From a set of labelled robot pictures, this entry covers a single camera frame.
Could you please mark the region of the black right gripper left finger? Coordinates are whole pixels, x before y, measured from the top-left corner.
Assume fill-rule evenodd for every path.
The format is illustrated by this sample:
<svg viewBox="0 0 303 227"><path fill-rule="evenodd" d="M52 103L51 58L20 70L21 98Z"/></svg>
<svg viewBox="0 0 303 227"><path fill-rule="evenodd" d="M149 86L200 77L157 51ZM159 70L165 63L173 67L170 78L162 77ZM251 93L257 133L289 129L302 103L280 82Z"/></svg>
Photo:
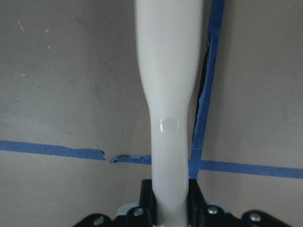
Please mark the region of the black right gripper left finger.
<svg viewBox="0 0 303 227"><path fill-rule="evenodd" d="M149 210L151 220L154 225L157 224L157 201L152 189L152 180L144 179L141 182L139 206Z"/></svg>

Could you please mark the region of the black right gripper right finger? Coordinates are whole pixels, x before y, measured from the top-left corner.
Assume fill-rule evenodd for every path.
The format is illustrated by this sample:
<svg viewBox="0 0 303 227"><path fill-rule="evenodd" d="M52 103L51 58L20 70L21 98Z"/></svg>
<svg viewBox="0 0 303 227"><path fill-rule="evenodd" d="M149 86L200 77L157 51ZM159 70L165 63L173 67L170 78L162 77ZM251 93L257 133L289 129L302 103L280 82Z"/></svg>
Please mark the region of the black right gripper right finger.
<svg viewBox="0 0 303 227"><path fill-rule="evenodd" d="M206 227L204 210L206 201L196 180L189 179L187 217L191 227Z"/></svg>

